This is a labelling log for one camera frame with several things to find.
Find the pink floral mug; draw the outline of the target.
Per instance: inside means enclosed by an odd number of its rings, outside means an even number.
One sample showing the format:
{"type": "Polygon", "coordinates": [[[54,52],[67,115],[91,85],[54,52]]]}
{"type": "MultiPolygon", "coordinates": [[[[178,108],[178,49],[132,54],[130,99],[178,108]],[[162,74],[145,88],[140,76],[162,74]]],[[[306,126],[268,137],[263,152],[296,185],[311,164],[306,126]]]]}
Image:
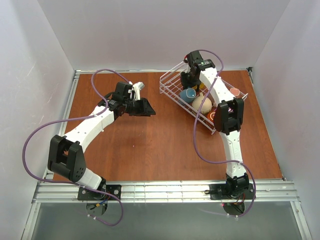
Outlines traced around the pink floral mug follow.
{"type": "Polygon", "coordinates": [[[229,90],[235,97],[240,96],[240,90],[238,88],[232,87],[229,90]]]}

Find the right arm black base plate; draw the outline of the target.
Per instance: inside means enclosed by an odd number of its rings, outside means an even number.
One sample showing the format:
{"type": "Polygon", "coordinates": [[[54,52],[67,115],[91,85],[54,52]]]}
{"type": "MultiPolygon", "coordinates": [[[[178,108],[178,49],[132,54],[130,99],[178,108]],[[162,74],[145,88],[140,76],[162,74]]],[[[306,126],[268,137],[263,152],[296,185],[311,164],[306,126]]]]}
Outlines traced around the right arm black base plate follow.
{"type": "Polygon", "coordinates": [[[250,183],[248,188],[231,189],[226,183],[210,184],[209,189],[204,193],[210,196],[211,200],[252,200],[254,198],[254,188],[250,183]]]}

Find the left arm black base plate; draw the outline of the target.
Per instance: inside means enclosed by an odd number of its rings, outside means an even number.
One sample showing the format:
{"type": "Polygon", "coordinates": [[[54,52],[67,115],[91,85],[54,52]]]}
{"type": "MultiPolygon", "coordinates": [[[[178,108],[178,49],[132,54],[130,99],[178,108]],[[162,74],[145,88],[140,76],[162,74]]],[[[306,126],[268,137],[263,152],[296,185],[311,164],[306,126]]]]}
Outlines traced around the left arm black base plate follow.
{"type": "MultiPolygon", "coordinates": [[[[104,185],[99,191],[108,193],[116,196],[118,199],[121,199],[122,186],[120,184],[107,184],[104,185]]],[[[104,201],[115,199],[109,195],[105,195],[104,193],[97,193],[94,191],[86,190],[81,187],[78,191],[77,200],[79,201],[104,201]]]]}

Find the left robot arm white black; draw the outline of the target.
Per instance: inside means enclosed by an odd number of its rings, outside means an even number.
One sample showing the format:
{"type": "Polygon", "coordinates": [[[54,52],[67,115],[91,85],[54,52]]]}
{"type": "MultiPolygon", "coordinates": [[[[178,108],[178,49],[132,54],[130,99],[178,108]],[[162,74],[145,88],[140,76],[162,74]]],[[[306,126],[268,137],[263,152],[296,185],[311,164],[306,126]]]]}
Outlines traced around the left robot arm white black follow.
{"type": "Polygon", "coordinates": [[[91,117],[83,120],[63,136],[55,135],[49,146],[47,167],[72,183],[93,189],[97,200],[105,198],[106,180],[88,169],[85,151],[104,129],[123,114],[135,117],[155,115],[149,101],[141,97],[143,82],[118,82],[115,90],[108,93],[96,105],[91,117]]]}

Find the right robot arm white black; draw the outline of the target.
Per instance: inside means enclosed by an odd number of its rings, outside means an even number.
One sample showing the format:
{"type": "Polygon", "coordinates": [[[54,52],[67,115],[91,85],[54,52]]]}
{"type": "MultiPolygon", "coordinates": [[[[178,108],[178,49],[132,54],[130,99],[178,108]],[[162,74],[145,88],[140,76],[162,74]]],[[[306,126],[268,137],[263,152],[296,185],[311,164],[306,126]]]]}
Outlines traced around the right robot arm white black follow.
{"type": "Polygon", "coordinates": [[[211,96],[216,105],[213,117],[215,130],[219,132],[225,152],[226,183],[212,191],[212,194],[237,198],[249,189],[249,176],[243,166],[240,144],[240,130],[244,117],[244,100],[235,97],[225,85],[211,59],[203,59],[199,50],[188,53],[183,62],[187,70],[180,74],[184,89],[199,87],[201,83],[207,88],[205,98],[211,96]]]}

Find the dark brown glazed mug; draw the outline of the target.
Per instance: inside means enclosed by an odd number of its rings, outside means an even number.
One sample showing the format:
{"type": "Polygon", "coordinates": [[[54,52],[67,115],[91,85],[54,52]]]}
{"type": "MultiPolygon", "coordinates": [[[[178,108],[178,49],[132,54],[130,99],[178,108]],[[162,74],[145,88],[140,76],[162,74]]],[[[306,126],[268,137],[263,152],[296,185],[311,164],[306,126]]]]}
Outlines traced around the dark brown glazed mug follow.
{"type": "Polygon", "coordinates": [[[207,114],[207,119],[209,120],[209,121],[211,121],[212,123],[214,122],[214,117],[215,117],[215,111],[210,111],[208,114],[207,114]]]}

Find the beige round ceramic mug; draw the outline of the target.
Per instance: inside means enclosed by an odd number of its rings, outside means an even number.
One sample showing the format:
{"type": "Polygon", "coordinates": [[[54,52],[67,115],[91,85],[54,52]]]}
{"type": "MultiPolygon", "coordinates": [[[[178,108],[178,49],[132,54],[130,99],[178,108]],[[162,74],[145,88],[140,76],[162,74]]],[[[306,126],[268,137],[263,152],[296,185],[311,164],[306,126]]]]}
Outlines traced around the beige round ceramic mug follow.
{"type": "MultiPolygon", "coordinates": [[[[200,105],[201,105],[202,101],[204,100],[204,98],[205,98],[205,95],[202,92],[200,92],[199,95],[193,100],[191,106],[193,108],[194,113],[198,112],[200,105]]],[[[212,110],[212,107],[213,107],[213,104],[212,104],[211,100],[209,98],[206,98],[203,105],[202,105],[200,113],[202,115],[207,115],[212,110]]]]}

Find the white mug blue handle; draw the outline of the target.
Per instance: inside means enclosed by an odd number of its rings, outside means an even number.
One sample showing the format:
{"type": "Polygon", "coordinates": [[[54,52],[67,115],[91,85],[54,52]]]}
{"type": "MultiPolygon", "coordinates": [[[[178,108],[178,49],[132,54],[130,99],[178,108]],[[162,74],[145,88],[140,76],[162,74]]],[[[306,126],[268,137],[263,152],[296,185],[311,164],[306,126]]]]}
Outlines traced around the white mug blue handle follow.
{"type": "Polygon", "coordinates": [[[187,104],[192,103],[193,100],[196,98],[196,95],[197,92],[193,88],[184,89],[179,93],[180,99],[186,102],[187,104]]]}

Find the yellow enamel mug black handle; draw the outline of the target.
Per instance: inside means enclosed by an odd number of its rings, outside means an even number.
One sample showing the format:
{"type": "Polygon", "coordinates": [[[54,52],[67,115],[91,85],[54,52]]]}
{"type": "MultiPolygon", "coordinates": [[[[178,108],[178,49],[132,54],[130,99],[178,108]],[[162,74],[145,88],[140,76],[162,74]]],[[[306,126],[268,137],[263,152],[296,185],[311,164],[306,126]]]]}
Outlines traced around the yellow enamel mug black handle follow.
{"type": "Polygon", "coordinates": [[[202,89],[204,89],[205,87],[206,87],[205,84],[204,84],[204,83],[201,83],[200,85],[195,85],[195,86],[193,86],[192,89],[195,89],[195,90],[198,92],[199,90],[202,90],[202,89]]]}

